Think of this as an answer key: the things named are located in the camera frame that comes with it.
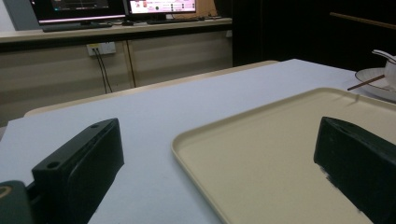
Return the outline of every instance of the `dark wall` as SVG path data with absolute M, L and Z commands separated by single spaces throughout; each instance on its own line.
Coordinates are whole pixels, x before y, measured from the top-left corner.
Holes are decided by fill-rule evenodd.
M 351 70 L 384 66 L 385 59 L 374 55 L 372 50 L 381 49 L 395 55 L 395 30 L 330 16 L 334 11 L 396 24 L 396 13 L 392 13 L 396 7 L 385 10 L 390 14 L 378 15 L 383 5 L 394 5 L 389 0 L 381 1 L 255 0 L 255 4 L 261 5 L 261 11 L 255 13 L 255 20 L 261 22 L 261 32 L 255 30 L 257 27 L 249 30 L 240 26 L 240 21 L 245 18 L 243 15 L 251 9 L 237 3 L 239 13 L 233 15 L 236 21 L 233 27 L 234 65 L 248 63 L 246 58 L 251 58 L 252 63 L 296 58 Z M 260 43 L 246 45 L 239 41 L 241 30 L 246 34 L 259 34 Z M 261 57 L 252 58 L 257 56 L 255 48 L 251 48 L 253 54 L 248 53 L 252 46 L 262 46 Z

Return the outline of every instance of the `screw hole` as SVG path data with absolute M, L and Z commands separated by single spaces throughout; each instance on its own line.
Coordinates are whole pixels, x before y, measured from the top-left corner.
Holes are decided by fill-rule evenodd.
M 47 165 L 47 168 L 53 169 L 53 168 L 56 168 L 57 166 L 59 166 L 59 164 L 60 163 L 58 161 L 53 161 L 52 163 Z

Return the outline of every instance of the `white wall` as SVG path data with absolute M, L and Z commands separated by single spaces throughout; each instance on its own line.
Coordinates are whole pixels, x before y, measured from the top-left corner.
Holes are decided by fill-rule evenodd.
M 15 31 L 15 29 L 4 5 L 4 1 L 0 0 L 0 32 L 5 31 Z

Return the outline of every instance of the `black cable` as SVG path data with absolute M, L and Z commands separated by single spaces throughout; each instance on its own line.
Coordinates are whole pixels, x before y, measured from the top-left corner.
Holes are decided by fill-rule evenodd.
M 92 51 L 93 51 L 93 53 L 94 53 L 95 56 L 96 56 L 96 60 L 99 62 L 99 67 L 100 67 L 100 70 L 101 70 L 101 72 L 102 72 L 103 85 L 104 85 L 104 87 L 105 87 L 105 93 L 107 93 L 107 88 L 106 88 L 106 83 L 105 83 L 105 75 L 104 75 L 104 72 L 103 72 L 102 64 L 101 64 L 100 59 L 99 59 L 99 54 L 100 54 L 100 52 L 99 52 L 98 49 L 92 49 Z
M 107 86 L 110 89 L 110 92 L 113 92 L 113 90 L 111 90 L 111 86 L 110 86 L 110 82 L 108 81 L 108 76 L 107 76 L 107 71 L 106 71 L 106 68 L 105 68 L 105 64 L 103 63 L 102 55 L 100 53 L 99 53 L 99 60 L 102 63 L 103 69 L 105 70 L 105 77 L 106 77 Z

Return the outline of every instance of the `white table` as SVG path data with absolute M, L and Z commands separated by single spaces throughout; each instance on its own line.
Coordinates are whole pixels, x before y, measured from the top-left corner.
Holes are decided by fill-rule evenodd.
M 31 169 L 52 151 L 118 118 L 125 164 L 90 223 L 220 223 L 173 157 L 175 136 L 296 93 L 346 90 L 359 83 L 354 74 L 290 60 L 12 120 L 0 142 L 0 182 L 31 183 Z

